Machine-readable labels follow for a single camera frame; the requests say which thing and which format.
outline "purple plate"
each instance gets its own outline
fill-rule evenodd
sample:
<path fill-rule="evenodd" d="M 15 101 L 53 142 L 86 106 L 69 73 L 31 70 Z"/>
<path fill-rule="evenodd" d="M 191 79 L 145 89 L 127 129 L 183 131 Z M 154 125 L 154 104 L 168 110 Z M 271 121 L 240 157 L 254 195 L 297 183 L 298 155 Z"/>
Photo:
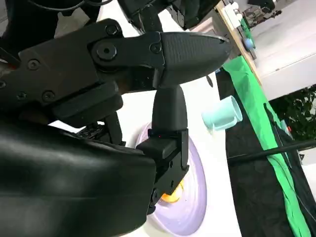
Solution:
<path fill-rule="evenodd" d="M 136 145 L 148 139 L 147 124 L 139 135 Z M 206 180 L 198 151 L 189 138 L 189 171 L 184 177 L 184 190 L 175 203 L 159 200 L 156 210 L 149 217 L 162 229 L 175 236 L 189 236 L 201 226 L 206 212 Z"/>

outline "green cloth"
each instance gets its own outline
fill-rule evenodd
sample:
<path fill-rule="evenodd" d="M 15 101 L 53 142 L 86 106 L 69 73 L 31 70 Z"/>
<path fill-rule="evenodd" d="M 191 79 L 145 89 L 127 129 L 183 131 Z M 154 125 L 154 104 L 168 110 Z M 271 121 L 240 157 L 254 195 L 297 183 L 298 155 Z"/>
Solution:
<path fill-rule="evenodd" d="M 252 74 L 244 57 L 240 56 L 223 65 L 232 78 L 234 87 L 247 112 L 254 131 L 263 150 L 277 147 L 264 103 L 274 116 L 280 127 L 280 121 L 265 97 L 257 79 Z M 285 210 L 288 221 L 296 237 L 310 237 L 311 233 L 302 214 L 296 194 L 291 173 L 281 154 L 269 156 L 268 160 L 273 166 L 285 200 Z"/>

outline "green leaves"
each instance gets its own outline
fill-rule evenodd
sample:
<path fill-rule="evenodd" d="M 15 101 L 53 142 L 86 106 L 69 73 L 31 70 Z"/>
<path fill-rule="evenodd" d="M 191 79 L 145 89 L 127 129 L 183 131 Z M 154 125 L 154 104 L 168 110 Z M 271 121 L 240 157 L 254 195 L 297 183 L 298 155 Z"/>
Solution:
<path fill-rule="evenodd" d="M 278 117 L 292 128 L 296 140 L 307 140 L 316 138 L 315 99 L 316 84 L 277 98 L 270 104 Z"/>

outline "orange object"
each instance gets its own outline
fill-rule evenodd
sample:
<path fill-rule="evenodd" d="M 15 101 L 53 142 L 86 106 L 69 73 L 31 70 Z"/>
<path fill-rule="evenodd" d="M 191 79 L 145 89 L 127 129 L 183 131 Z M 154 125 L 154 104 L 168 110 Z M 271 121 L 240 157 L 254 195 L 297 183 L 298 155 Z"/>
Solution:
<path fill-rule="evenodd" d="M 171 195 L 163 194 L 161 199 L 168 203 L 177 202 L 182 196 L 183 190 L 184 190 L 184 181 L 182 180 Z"/>

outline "white wall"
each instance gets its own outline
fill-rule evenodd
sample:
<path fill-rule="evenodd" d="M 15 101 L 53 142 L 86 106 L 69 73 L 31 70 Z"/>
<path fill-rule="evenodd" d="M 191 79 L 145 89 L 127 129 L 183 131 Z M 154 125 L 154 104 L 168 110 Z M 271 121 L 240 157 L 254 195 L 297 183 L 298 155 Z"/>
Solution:
<path fill-rule="evenodd" d="M 316 53 L 316 0 L 299 0 L 252 29 L 262 76 Z"/>
<path fill-rule="evenodd" d="M 302 168 L 312 190 L 313 196 L 316 199 L 316 164 L 302 165 Z"/>
<path fill-rule="evenodd" d="M 316 0 L 298 0 L 253 28 L 256 65 L 268 99 L 316 83 L 316 66 L 311 67 L 316 58 L 305 60 L 316 54 L 315 9 Z"/>
<path fill-rule="evenodd" d="M 316 54 L 270 73 L 261 83 L 268 100 L 316 84 Z"/>

